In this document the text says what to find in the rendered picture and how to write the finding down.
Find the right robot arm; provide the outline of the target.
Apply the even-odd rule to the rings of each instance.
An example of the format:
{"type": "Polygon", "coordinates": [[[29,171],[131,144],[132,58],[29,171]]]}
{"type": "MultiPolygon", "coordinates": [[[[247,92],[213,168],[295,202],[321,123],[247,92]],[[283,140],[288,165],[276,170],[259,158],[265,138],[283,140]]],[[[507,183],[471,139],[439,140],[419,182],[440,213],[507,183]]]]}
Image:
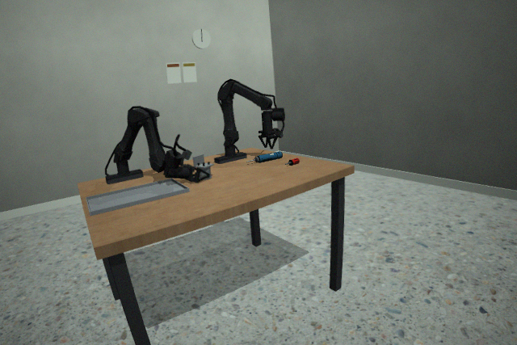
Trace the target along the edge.
{"type": "Polygon", "coordinates": [[[118,146],[116,146],[113,161],[117,165],[118,173],[105,176],[106,180],[118,179],[143,173],[143,171],[140,169],[129,171],[127,161],[130,160],[132,156],[132,146],[142,126],[145,130],[145,135],[149,146],[149,162],[152,169],[158,173],[165,170],[164,175],[166,178],[176,179],[178,177],[178,168],[182,159],[182,154],[178,152],[178,156],[175,157],[173,150],[168,150],[165,154],[165,150],[162,148],[161,143],[158,141],[156,132],[156,129],[158,131],[157,117],[160,116],[159,112],[149,108],[147,109],[152,112],[152,119],[150,119],[151,115],[148,116],[148,112],[141,108],[132,109],[128,112],[128,127],[126,128],[122,141],[118,146]],[[156,128],[153,122],[153,118],[156,124],[156,128]]]}

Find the dark grey cylinder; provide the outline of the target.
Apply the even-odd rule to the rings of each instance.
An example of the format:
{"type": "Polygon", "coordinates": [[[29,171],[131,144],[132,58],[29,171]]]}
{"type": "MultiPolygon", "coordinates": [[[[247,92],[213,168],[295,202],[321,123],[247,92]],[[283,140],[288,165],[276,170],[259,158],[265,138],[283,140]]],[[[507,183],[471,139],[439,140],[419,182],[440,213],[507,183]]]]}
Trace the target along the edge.
{"type": "MultiPolygon", "coordinates": [[[[210,174],[210,177],[209,177],[209,178],[207,178],[207,179],[211,179],[211,178],[212,178],[210,167],[207,167],[207,168],[205,168],[205,169],[202,169],[202,168],[200,168],[200,169],[201,169],[201,170],[204,170],[205,172],[207,172],[207,173],[209,173],[209,174],[210,174]]],[[[206,175],[206,174],[204,174],[204,173],[202,173],[202,172],[200,172],[200,178],[203,178],[204,176],[207,176],[207,175],[206,175]]]]}

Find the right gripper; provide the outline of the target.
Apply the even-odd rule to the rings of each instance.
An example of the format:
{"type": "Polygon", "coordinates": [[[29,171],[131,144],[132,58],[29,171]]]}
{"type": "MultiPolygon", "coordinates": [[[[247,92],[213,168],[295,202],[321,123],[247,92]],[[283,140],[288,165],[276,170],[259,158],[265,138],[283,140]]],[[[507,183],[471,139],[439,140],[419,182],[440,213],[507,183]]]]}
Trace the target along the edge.
{"type": "Polygon", "coordinates": [[[210,176],[209,173],[205,172],[204,170],[201,170],[200,168],[197,167],[197,169],[194,167],[194,166],[191,166],[189,164],[183,164],[183,161],[184,161],[184,158],[186,157],[187,155],[187,152],[183,152],[182,153],[182,159],[181,159],[181,162],[180,162],[180,167],[178,168],[179,169],[179,174],[178,174],[178,177],[177,179],[186,179],[190,182],[195,182],[195,183],[198,183],[206,178],[208,178],[210,176]],[[186,167],[187,166],[187,167],[186,167]],[[196,170],[196,172],[195,172],[196,170]],[[193,174],[193,172],[195,172],[193,174]],[[204,174],[206,174],[207,176],[204,176],[203,178],[200,178],[200,172],[203,172],[204,174]],[[195,178],[192,177],[195,176],[195,178]],[[194,181],[193,181],[194,179],[194,181]]]}

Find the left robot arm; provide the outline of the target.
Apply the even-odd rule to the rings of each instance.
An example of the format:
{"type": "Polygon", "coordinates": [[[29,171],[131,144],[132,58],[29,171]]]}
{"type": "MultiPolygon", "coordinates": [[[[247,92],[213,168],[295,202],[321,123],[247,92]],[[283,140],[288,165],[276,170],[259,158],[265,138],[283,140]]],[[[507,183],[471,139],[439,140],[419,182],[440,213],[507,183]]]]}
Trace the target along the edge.
{"type": "Polygon", "coordinates": [[[236,83],[234,81],[228,81],[219,91],[218,97],[220,98],[221,105],[224,113],[225,120],[225,156],[214,158],[216,161],[224,161],[231,158],[238,158],[245,156],[246,153],[235,153],[235,142],[238,141],[239,135],[234,121],[233,114],[233,99],[234,94],[239,94],[246,99],[249,99],[257,106],[261,107],[262,121],[284,121],[285,113],[284,109],[271,108],[272,100],[267,96],[260,95],[247,87],[236,83]],[[236,92],[236,93],[234,93],[236,92]],[[230,97],[229,97],[230,96],[230,97]],[[270,108],[270,109],[268,109],[270,108]],[[272,110],[272,111],[267,111],[272,110]],[[236,155],[235,155],[236,154],[236,155]]]}

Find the blue electric screwdriver barrel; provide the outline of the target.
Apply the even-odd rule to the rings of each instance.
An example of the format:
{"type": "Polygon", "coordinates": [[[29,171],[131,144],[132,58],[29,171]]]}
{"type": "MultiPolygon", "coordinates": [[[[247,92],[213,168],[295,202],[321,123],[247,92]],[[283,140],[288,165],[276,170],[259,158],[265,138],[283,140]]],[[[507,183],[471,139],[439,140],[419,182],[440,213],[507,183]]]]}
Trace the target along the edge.
{"type": "Polygon", "coordinates": [[[271,154],[259,155],[253,161],[254,162],[266,162],[266,161],[275,160],[275,159],[282,158],[282,157],[283,157],[282,152],[275,152],[275,153],[271,153],[271,154]]]}

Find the grey l-shaped metal bracket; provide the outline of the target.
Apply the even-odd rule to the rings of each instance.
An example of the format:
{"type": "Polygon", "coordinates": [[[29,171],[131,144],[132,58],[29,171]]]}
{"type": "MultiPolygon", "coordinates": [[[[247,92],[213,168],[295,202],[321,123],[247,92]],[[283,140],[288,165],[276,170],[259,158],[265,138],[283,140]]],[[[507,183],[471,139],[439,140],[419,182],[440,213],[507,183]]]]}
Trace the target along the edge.
{"type": "Polygon", "coordinates": [[[204,162],[204,155],[203,154],[193,157],[194,167],[207,168],[207,167],[210,167],[210,166],[214,165],[212,163],[210,163],[210,164],[205,163],[205,166],[203,166],[203,162],[204,162]],[[199,163],[200,165],[198,166],[197,163],[199,163]]]}

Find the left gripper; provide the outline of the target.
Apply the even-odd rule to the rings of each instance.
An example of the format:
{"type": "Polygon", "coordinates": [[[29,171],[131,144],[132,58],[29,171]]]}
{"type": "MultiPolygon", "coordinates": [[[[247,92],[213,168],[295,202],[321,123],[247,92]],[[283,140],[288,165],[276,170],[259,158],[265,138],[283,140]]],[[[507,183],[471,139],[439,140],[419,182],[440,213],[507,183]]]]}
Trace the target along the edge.
{"type": "Polygon", "coordinates": [[[274,133],[277,133],[277,131],[278,132],[281,132],[281,131],[277,128],[272,129],[272,121],[262,122],[262,124],[263,124],[263,130],[258,131],[258,133],[262,133],[262,134],[258,137],[259,137],[260,141],[263,143],[264,148],[267,148],[267,144],[269,144],[270,148],[273,149],[274,144],[278,138],[278,136],[275,136],[274,133]],[[266,138],[266,144],[264,144],[264,141],[263,141],[264,137],[266,138]],[[274,138],[274,141],[271,146],[271,139],[273,139],[273,138],[274,138]]]}

